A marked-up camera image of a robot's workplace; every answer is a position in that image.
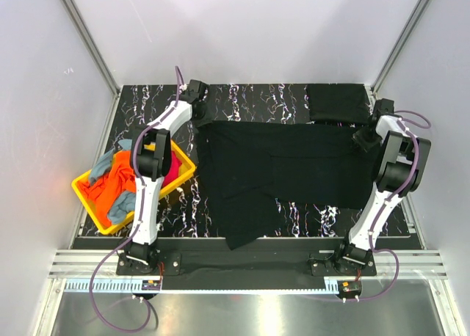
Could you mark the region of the black t-shirt with blue logo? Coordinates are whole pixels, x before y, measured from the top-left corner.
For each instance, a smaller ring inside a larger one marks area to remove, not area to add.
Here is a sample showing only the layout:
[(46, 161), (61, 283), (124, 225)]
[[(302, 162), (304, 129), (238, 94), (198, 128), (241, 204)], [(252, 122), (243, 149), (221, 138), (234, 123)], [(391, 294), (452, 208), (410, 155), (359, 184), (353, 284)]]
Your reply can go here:
[(228, 248), (280, 229), (279, 203), (364, 208), (380, 147), (362, 149), (355, 132), (337, 125), (223, 120), (200, 127), (198, 176)]

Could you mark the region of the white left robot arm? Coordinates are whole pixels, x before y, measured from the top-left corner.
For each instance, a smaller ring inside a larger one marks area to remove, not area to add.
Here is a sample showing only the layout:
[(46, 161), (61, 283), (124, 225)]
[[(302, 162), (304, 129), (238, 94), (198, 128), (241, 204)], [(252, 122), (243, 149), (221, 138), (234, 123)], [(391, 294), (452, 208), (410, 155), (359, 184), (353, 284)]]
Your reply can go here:
[(208, 84), (198, 80), (179, 84), (176, 99), (155, 120), (140, 126), (132, 140), (136, 202), (124, 257), (142, 274), (153, 273), (159, 264), (156, 215), (160, 191), (172, 163), (172, 135), (185, 123), (210, 121), (205, 101), (208, 88)]

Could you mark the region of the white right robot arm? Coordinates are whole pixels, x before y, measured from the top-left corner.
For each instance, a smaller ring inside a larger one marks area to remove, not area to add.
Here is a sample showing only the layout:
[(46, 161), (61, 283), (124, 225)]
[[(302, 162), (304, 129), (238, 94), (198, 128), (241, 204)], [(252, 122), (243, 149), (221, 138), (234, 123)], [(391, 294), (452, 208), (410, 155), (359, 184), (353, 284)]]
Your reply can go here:
[(365, 208), (347, 237), (333, 254), (333, 267), (340, 274), (354, 274), (373, 265), (372, 256), (378, 236), (389, 215), (408, 193), (417, 190), (430, 154), (431, 141), (416, 136), (409, 125), (429, 129), (424, 124), (405, 119), (394, 102), (375, 102), (369, 124), (353, 135), (363, 150), (380, 145), (372, 170), (372, 192)]

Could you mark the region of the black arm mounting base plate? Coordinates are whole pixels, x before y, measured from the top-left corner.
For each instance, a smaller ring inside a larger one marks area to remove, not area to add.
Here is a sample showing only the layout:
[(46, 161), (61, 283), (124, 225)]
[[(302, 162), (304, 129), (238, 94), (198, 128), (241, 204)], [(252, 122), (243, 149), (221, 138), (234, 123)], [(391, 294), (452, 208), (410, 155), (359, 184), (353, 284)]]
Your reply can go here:
[(334, 254), (305, 251), (166, 251), (157, 254), (152, 265), (120, 254), (116, 273), (143, 276), (162, 272), (165, 276), (189, 276), (191, 273), (256, 272), (307, 274), (315, 277), (376, 275), (369, 259), (360, 266), (352, 261), (337, 262)]

